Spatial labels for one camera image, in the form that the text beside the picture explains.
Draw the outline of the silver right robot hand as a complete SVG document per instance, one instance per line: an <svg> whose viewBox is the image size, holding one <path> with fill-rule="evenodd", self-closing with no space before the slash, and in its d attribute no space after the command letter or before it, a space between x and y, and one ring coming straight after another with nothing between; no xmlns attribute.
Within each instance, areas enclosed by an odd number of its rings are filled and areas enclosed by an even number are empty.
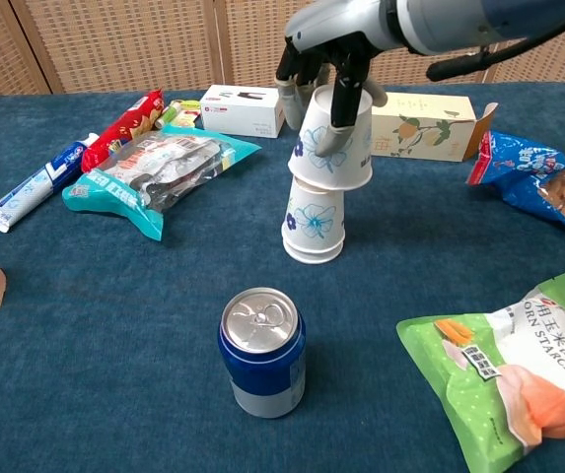
<svg viewBox="0 0 565 473"><path fill-rule="evenodd" d="M404 46L394 1L315 1L296 12L285 28L285 49L275 84L289 126L302 126L313 90L336 70L330 124L316 155L343 150L355 129L363 92L374 106L387 103L384 89L369 77L371 60Z"/></svg>

